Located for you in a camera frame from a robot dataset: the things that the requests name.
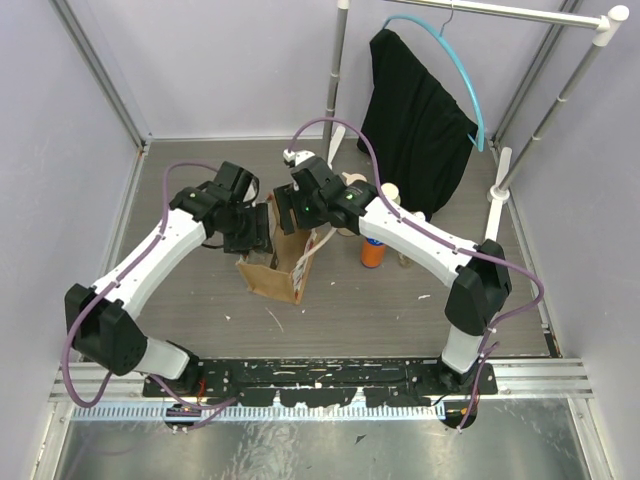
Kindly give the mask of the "beige pump dispenser bottle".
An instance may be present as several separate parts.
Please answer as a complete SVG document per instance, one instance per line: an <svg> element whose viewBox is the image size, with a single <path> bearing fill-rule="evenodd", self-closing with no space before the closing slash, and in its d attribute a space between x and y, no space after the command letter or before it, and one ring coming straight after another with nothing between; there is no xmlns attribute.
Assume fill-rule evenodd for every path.
<svg viewBox="0 0 640 480"><path fill-rule="evenodd" d="M342 172L341 176L344 180L344 183L347 186L350 186L351 184L353 184L355 181L361 180L361 181L367 181L367 178L360 174L360 173L347 173L347 172ZM354 236L354 233L352 233L350 230L346 229L346 228L340 228L337 230L337 233L340 234L343 237L352 237Z"/></svg>

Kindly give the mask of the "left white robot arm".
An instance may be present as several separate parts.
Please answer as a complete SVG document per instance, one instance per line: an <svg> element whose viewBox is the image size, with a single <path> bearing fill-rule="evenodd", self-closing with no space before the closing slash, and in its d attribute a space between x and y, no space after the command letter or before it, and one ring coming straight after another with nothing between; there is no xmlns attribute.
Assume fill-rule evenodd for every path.
<svg viewBox="0 0 640 480"><path fill-rule="evenodd" d="M131 372L158 377L165 390L188 396L199 387L198 357L170 341L144 334L136 320L169 273L206 240L221 235L220 250L247 255L272 250L269 209L257 199L259 180L248 170L223 162L213 179L164 192L158 225L113 270L90 286L74 284L65 294L67 337L61 367L68 393L77 398L70 354L99 364L108 375Z"/></svg>

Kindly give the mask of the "orange bottle blue cap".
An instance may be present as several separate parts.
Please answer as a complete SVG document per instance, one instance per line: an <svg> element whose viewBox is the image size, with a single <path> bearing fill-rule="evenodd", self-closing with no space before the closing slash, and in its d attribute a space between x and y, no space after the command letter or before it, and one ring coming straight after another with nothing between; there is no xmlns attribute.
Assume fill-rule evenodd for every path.
<svg viewBox="0 0 640 480"><path fill-rule="evenodd" d="M365 237L360 255L362 265L370 269L381 266L385 257L386 248L387 246L384 243Z"/></svg>

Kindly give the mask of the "cream round cap bottle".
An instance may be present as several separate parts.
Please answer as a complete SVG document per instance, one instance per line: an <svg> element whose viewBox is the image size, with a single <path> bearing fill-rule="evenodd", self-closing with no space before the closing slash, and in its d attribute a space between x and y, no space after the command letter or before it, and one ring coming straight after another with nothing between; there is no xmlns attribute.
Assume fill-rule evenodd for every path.
<svg viewBox="0 0 640 480"><path fill-rule="evenodd" d="M401 197L399 188L390 182L384 183L381 185L381 190L384 196L392 203L396 205L401 204Z"/></svg>

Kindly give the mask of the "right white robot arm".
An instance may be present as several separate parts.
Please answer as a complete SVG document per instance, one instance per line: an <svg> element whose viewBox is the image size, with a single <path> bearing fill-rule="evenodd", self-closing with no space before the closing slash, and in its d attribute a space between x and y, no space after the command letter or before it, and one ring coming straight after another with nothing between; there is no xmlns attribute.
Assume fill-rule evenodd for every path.
<svg viewBox="0 0 640 480"><path fill-rule="evenodd" d="M328 224L376 240L422 266L449 289L450 323L438 358L444 390L459 394L473 381L481 341L489 322L511 293L504 251L493 240L482 244L451 236L356 180L346 184L327 162L310 151L283 153L292 180L274 195L285 234Z"/></svg>

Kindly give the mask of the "clear amber liquid bottle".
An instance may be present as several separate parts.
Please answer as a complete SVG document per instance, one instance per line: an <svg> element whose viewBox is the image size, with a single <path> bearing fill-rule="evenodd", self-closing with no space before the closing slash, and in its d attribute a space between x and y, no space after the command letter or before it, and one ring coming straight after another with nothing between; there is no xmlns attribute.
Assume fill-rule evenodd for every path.
<svg viewBox="0 0 640 480"><path fill-rule="evenodd" d="M415 211L413 212L413 215L420 220L426 220L425 214L421 211ZM409 268L412 265L412 259L402 254L401 252L398 252L398 261L399 265L403 268Z"/></svg>

